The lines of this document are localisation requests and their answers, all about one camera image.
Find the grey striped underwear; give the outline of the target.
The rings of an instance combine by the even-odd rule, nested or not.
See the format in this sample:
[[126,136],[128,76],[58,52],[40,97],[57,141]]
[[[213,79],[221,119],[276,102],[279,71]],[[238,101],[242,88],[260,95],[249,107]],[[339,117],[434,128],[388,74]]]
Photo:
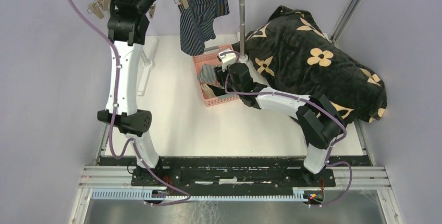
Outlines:
[[200,83],[218,85],[215,68],[218,68],[218,65],[203,64],[201,71],[197,75],[197,80]]

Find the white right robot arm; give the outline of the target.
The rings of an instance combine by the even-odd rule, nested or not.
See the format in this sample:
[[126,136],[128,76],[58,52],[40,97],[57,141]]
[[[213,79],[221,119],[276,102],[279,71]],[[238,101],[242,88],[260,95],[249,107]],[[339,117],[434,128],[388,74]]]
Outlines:
[[225,69],[215,67],[214,72],[226,93],[238,95],[246,106],[282,113],[300,125],[307,145],[301,179],[308,186],[319,183],[333,146],[347,134],[343,119],[329,99],[320,92],[291,94],[255,82],[244,63]]

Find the black underwear beige waistband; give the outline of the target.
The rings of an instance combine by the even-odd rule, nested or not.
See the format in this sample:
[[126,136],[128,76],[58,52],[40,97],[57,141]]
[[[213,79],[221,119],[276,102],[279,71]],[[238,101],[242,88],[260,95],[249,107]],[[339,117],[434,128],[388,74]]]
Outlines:
[[226,95],[225,90],[217,86],[205,83],[201,83],[200,86],[205,99],[211,99],[222,95]]

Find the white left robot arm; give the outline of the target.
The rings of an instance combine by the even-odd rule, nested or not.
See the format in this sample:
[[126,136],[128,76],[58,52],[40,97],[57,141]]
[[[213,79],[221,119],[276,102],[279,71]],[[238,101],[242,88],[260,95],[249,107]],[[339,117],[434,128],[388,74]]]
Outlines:
[[134,148],[139,167],[147,168],[144,179],[153,186],[163,182],[164,172],[157,168],[159,154],[149,133],[152,114],[137,107],[136,90],[139,61],[149,26],[147,13],[156,0],[110,0],[107,23],[112,54],[109,99],[105,109],[97,112],[99,121],[109,125],[108,146],[115,159],[113,130],[118,129]]

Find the navy striped underwear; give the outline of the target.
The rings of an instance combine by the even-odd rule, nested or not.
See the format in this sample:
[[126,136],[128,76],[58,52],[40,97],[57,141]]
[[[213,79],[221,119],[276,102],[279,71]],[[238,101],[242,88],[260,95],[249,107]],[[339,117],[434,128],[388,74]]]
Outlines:
[[188,0],[189,8],[178,4],[180,11],[180,47],[190,56],[204,53],[205,42],[216,38],[215,18],[230,13],[228,0]]

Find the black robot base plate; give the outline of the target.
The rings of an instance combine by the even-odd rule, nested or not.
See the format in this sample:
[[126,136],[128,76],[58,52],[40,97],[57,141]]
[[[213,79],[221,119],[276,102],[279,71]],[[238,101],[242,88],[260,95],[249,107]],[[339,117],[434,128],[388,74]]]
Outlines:
[[158,186],[155,196],[280,196],[336,185],[331,170],[311,175],[301,157],[164,156],[152,171],[135,166],[131,185]]

